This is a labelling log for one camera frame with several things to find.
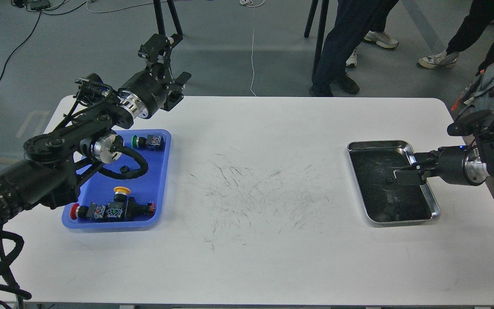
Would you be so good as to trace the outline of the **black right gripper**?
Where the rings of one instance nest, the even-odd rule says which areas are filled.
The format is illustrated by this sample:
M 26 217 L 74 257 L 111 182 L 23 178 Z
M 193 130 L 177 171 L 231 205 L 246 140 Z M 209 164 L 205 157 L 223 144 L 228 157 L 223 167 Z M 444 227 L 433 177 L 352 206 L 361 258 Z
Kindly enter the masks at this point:
M 410 169 L 427 170 L 394 170 L 398 184 L 421 186 L 427 183 L 427 178 L 440 177 L 448 184 L 479 186 L 490 176 L 475 146 L 440 147 L 414 153 L 414 158 Z

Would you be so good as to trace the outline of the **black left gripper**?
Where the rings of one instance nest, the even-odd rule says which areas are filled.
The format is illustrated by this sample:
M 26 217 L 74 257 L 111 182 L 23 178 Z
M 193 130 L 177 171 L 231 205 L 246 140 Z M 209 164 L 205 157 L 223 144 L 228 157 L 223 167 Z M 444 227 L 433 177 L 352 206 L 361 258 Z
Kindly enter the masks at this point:
M 170 66 L 172 50 L 182 39 L 184 36 L 176 33 L 170 37 L 156 33 L 140 45 L 139 57 L 145 61 L 146 68 L 118 90 L 121 104 L 134 118 L 149 119 L 159 109 L 170 112 L 184 99 L 183 91 L 192 74 L 182 72 L 172 80 L 165 69 Z

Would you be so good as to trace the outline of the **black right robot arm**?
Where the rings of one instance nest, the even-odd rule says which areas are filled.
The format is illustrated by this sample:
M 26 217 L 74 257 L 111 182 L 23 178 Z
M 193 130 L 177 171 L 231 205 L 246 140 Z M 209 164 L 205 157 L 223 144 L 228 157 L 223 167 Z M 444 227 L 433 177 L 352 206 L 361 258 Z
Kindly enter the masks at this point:
M 415 162 L 394 170 L 400 185 L 423 185 L 439 177 L 453 185 L 479 186 L 494 178 L 494 112 L 486 109 L 458 117 L 447 127 L 450 136 L 472 135 L 468 146 L 444 146 L 416 153 Z

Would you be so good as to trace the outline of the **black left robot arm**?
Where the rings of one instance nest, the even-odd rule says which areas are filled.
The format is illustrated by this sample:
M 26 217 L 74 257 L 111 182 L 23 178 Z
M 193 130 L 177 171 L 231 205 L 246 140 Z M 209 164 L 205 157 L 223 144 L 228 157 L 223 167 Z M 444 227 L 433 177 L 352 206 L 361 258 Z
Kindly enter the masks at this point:
M 56 209 L 77 201 L 82 184 L 96 173 L 114 179 L 147 173 L 146 160 L 126 147 L 113 127 L 129 129 L 135 118 L 170 111 L 183 99 L 191 74 L 173 78 L 170 69 L 172 50 L 182 39 L 154 34 L 138 52 L 145 68 L 117 90 L 94 73 L 77 79 L 75 102 L 62 121 L 53 131 L 28 139 L 25 158 L 0 171 L 0 291 L 14 294 L 20 309 L 32 296 L 16 283 L 10 265 L 25 242 L 3 230 L 4 224 L 39 204 Z

